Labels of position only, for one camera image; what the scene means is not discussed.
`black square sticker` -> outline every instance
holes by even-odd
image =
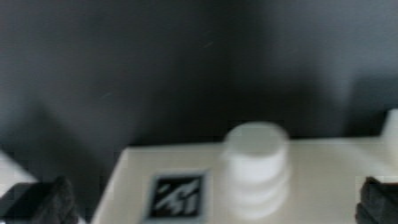
[[[200,223],[205,213],[205,174],[159,175],[145,223]]]

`white stacked disc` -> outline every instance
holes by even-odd
[[[244,219],[280,209],[290,192],[288,136],[267,122],[240,125],[226,136],[226,206]]]

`black object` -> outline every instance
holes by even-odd
[[[198,173],[155,177],[145,223],[201,223],[205,176],[205,173]]]
[[[367,178],[356,219],[360,224],[398,223],[398,183],[384,184],[374,177]]]
[[[20,183],[0,200],[2,224],[77,224],[79,213],[72,183]]]

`white surface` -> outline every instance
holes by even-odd
[[[397,181],[397,170],[381,138],[292,142],[292,191],[274,215],[244,222],[226,210],[221,144],[129,148],[123,152],[95,224],[139,224],[148,203],[152,177],[162,172],[210,170],[208,224],[354,224],[365,177]]]

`white platform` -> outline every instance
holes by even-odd
[[[379,176],[384,182],[398,181],[390,150],[381,138],[294,141],[290,198],[272,216],[258,222],[246,222],[235,218],[223,206],[221,152],[221,144],[129,148],[93,223],[141,223],[152,177],[169,171],[208,169],[212,172],[208,224],[352,224],[367,176]]]

